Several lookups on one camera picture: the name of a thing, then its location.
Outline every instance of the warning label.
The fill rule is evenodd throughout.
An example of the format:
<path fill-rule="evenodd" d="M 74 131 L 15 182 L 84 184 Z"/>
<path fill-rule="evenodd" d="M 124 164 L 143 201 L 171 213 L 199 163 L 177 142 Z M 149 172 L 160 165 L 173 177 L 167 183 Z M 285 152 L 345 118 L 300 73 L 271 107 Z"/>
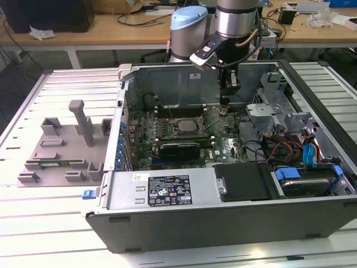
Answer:
<path fill-rule="evenodd" d="M 188 175 L 149 177 L 148 204 L 151 207 L 192 204 Z"/>

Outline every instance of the power cord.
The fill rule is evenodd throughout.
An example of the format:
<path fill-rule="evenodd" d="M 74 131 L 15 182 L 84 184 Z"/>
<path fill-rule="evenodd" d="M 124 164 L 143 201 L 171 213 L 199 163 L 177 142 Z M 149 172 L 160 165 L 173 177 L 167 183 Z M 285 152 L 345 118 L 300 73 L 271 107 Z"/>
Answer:
<path fill-rule="evenodd" d="M 166 17 L 170 17 L 172 16 L 172 14 L 169 14 L 169 15 L 164 15 L 164 16 L 161 16 L 159 18 L 155 18 L 154 20 L 150 20 L 150 21 L 146 21 L 146 22 L 143 22 L 143 23 L 137 23 L 137 24 L 131 24 L 131 23 L 126 23 L 126 22 L 123 22 L 123 21 L 120 21 L 120 19 L 122 17 L 126 16 L 126 14 L 123 14 L 121 16 L 119 16 L 117 18 L 117 22 L 122 24 L 122 25 L 126 25 L 126 26 L 131 26 L 131 27 L 150 27 L 150 26 L 154 26 L 154 25 L 159 25 L 159 24 L 163 24 L 163 22 L 157 22 L 163 18 L 166 18 Z"/>
<path fill-rule="evenodd" d="M 10 34 L 8 28 L 6 27 L 6 24 L 5 24 L 6 22 L 7 22 L 7 19 L 5 19 L 2 24 L 4 25 L 4 28 L 5 28 L 5 31 L 6 31 L 7 35 L 11 38 L 11 40 L 12 40 L 24 53 L 26 53 L 26 55 L 33 61 L 33 63 L 35 63 L 35 64 L 43 71 L 44 69 L 41 67 L 41 65 L 38 64 L 37 61 L 35 61 L 35 60 L 30 56 L 30 54 L 29 54 L 27 51 L 25 51 L 25 49 L 23 49 L 22 46 L 20 46 L 20 45 L 18 44 L 18 42 L 16 42 L 16 40 L 12 37 L 12 35 Z"/>

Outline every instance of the blue latch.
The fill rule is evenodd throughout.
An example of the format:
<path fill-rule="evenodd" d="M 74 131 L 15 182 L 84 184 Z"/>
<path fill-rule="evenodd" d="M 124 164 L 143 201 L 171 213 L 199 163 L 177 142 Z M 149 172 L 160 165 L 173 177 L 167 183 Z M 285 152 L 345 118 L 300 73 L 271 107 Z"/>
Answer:
<path fill-rule="evenodd" d="M 306 144 L 303 146 L 302 161 L 306 165 L 312 165 L 316 167 L 317 165 L 313 162 L 313 156 L 315 155 L 315 147 L 312 144 Z"/>
<path fill-rule="evenodd" d="M 124 137 L 120 136 L 120 137 L 118 138 L 118 142 L 124 143 Z"/>
<path fill-rule="evenodd" d="M 124 122 L 120 123 L 120 132 L 125 132 L 127 130 L 127 124 Z"/>
<path fill-rule="evenodd" d="M 86 190 L 82 195 L 83 200 L 95 199 L 95 190 Z"/>
<path fill-rule="evenodd" d="M 295 167 L 283 167 L 275 171 L 278 180 L 300 179 L 301 176 Z"/>
<path fill-rule="evenodd" d="M 344 175 L 344 172 L 340 166 L 334 166 L 334 170 L 339 178 Z"/>

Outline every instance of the white label sticker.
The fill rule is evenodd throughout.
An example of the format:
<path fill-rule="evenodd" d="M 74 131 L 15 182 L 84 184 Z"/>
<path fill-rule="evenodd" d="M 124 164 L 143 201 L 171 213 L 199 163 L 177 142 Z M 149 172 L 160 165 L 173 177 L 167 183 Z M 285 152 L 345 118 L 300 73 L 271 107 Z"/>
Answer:
<path fill-rule="evenodd" d="M 191 200 L 191 197 L 181 197 L 181 200 Z"/>
<path fill-rule="evenodd" d="M 201 74 L 190 74 L 190 80 L 201 79 Z"/>
<path fill-rule="evenodd" d="M 143 173 L 143 174 L 133 174 L 133 181 L 148 181 L 149 180 L 149 173 Z"/>

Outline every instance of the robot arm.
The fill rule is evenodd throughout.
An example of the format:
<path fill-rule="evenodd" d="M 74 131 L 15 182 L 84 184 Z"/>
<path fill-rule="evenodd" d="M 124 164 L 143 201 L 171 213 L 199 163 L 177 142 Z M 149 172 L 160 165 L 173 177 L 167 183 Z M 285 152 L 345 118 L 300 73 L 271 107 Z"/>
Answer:
<path fill-rule="evenodd" d="M 200 68 L 233 68 L 249 58 L 261 42 L 260 17 L 257 0 L 218 0 L 215 33 L 210 35 L 190 56 Z M 249 43 L 260 33 L 256 49 L 249 53 Z"/>

